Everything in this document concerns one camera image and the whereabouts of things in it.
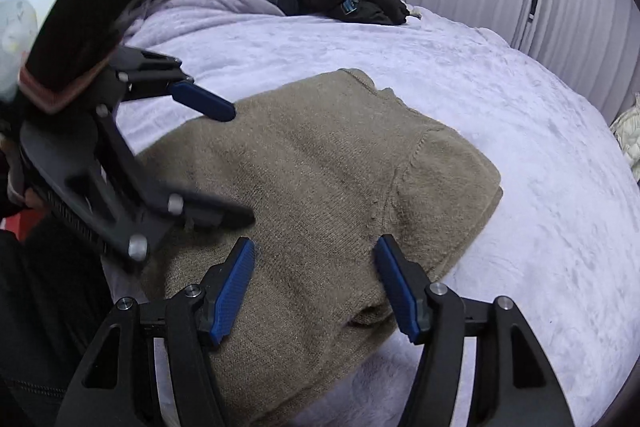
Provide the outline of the person's left hand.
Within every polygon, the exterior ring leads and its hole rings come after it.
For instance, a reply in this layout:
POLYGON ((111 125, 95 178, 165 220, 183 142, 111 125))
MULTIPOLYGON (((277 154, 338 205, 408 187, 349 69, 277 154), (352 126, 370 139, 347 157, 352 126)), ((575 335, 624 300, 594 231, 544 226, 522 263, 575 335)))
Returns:
POLYGON ((1 217, 12 217, 25 209, 45 210, 46 204, 25 185, 17 146, 1 135, 1 217))

